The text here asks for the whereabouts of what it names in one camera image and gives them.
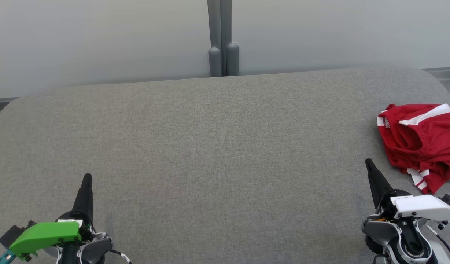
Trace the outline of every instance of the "gray fabric surface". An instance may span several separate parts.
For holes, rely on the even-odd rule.
[[[134,264],[371,263],[365,158],[420,194],[382,147],[376,115],[390,103],[450,95],[422,70],[368,68],[19,98],[0,114],[0,236],[71,209],[89,172],[95,226]]]

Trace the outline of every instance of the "black cable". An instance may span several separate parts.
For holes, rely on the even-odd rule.
[[[379,257],[387,257],[385,254],[378,254],[373,258],[373,264],[376,264],[376,259]]]
[[[115,254],[118,254],[119,256],[123,257],[129,264],[132,264],[132,261],[124,253],[121,253],[119,251],[115,251],[114,249],[110,249],[109,252],[113,252]]]
[[[448,246],[446,241],[443,240],[443,238],[441,238],[439,234],[437,234],[436,237],[438,237],[438,239],[445,245],[446,249],[448,249],[448,251],[450,251],[450,246]]]

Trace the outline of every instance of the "red cloth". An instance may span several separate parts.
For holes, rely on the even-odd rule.
[[[391,165],[403,173],[411,172],[423,193],[434,194],[450,179],[447,104],[390,104],[377,123]]]

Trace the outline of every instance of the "white wall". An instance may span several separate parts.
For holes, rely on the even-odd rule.
[[[240,74],[450,67],[450,0],[236,0]]]
[[[0,0],[0,98],[208,77],[205,0]]]

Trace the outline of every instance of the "red garment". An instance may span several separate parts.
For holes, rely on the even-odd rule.
[[[450,179],[450,107],[390,104],[377,118],[391,165],[411,174],[425,194]]]

